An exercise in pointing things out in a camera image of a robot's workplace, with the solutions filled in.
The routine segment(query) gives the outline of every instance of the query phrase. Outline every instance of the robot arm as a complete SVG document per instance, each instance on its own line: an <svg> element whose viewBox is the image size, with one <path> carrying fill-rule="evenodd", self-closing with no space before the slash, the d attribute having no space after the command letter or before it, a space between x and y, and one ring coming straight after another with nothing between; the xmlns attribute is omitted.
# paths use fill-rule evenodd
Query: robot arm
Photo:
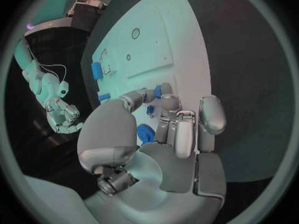
<svg viewBox="0 0 299 224"><path fill-rule="evenodd" d="M17 44L14 56L31 91L46 109L51 128L56 133L73 133L82 128L83 123L72 125L80 115L78 109L62 100L68 93L69 84L66 81L60 82L52 73L41 71L41 65L31 57L25 38Z"/></svg>

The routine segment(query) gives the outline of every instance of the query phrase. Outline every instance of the dark background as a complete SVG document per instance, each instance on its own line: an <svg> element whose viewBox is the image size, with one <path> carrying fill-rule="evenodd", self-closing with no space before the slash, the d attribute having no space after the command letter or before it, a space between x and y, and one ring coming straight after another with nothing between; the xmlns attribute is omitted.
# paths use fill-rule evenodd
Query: dark background
<svg viewBox="0 0 299 224"><path fill-rule="evenodd" d="M2 6L0 8L1 11L1 28L3 30L5 23L11 18L11 15L14 13L15 9L19 5L21 0L2 0ZM272 0L273 4L279 6L281 8L281 11L283 11L284 15L287 19L289 19L290 24L293 27L299 27L299 12L297 11L298 3L297 0ZM66 45L66 47L69 48L69 50L76 49L77 50L77 56L80 55L80 52L82 52L82 49L84 48L84 42L86 42L86 38L88 34L84 34L79 31L75 31L74 33L77 33L74 36L74 39L79 39L82 41L81 46L77 45L77 47L74 47L75 40L73 43ZM297 34L293 34L294 42L297 40ZM69 179L73 177L72 170L75 170L78 167L78 163L75 161L72 161L68 157L73 157L76 155L74 153L74 144L70 142L69 140L64 141L64 145L61 146L59 149L52 149L53 156L57 156L57 154L63 154L64 165L67 165L68 169L68 176L64 177L66 180L65 182L68 182ZM35 164L36 160L32 160L31 166ZM42 177L44 179L48 179L50 181L55 182L55 179L60 179L59 177L60 173L57 172L54 176L51 175L51 173L54 173L59 169L59 166L62 165L60 160L44 160L43 162L44 167L50 167L52 169L52 172L45 174L45 173L31 173L32 169L30 169L30 165L24 167L25 172L27 174L30 174L32 176L36 177ZM90 178L90 176L86 175L85 172L82 172L81 177L84 179ZM270 180L263 180L262 182L259 182L257 185L256 183L251 183L247 185L240 185L240 184L234 184L230 183L228 185L228 200L227 202L230 203L230 208L233 209L231 212L233 215L234 213L237 214L239 211L243 210L246 206L248 206L254 199L262 192L262 190L266 187L266 185L269 183ZM32 223L32 218L23 210L22 207L20 207L19 202L14 198L12 192L10 191L9 187L7 186L3 176L1 176L0 179L1 183L1 191L0 191L0 222L5 223ZM249 185L251 185L252 193L248 193L248 190L251 190L249 188ZM263 221L263 223L273 223L275 221L279 223L293 223L295 221L299 221L298 217L298 211L299 211L299 203L297 201L297 190L299 187L299 177L296 176L295 180L293 181L292 185L290 186L288 192L283 197L283 199L280 201L280 203L277 205L277 207L272 211L272 213ZM90 187L89 190L93 191L96 187ZM243 198L243 194L247 193L247 198ZM224 215L223 213L219 214L219 218L221 217L223 223L224 220L228 221L232 216Z"/></svg>

